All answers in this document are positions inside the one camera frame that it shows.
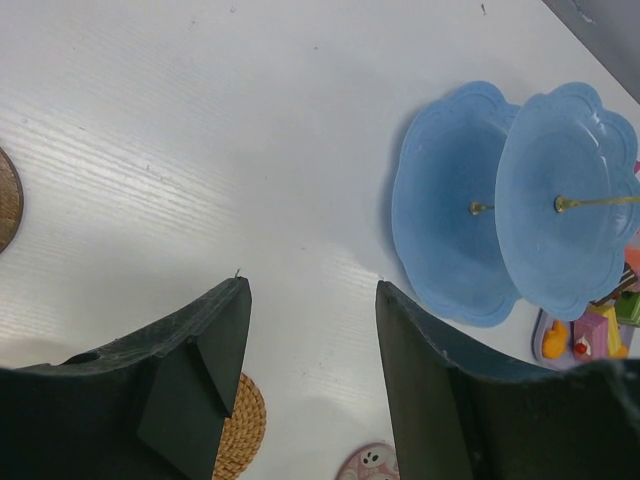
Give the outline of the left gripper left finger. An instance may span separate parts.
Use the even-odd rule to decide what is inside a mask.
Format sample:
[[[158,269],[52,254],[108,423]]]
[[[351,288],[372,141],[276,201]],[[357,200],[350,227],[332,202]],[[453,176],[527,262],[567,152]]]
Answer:
[[[208,479],[232,414],[252,296],[229,278],[58,364],[1,372],[5,479]]]

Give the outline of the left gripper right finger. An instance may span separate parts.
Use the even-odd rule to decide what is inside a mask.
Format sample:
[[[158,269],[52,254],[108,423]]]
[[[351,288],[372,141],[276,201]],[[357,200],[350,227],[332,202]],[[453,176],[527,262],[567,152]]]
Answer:
[[[496,351],[376,290],[376,323],[404,479],[635,479],[639,364],[565,371]]]

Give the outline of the chocolate layered cake slice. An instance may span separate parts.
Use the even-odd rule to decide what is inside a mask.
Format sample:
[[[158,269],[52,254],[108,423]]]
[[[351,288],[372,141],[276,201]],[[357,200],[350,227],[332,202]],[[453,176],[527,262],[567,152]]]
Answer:
[[[637,281],[638,276],[636,275],[635,270],[628,263],[626,263],[624,265],[624,270],[617,286],[609,294],[598,300],[591,301],[590,304],[593,306],[602,306],[610,301],[615,301],[621,296],[623,292],[629,291],[631,287],[637,283]]]

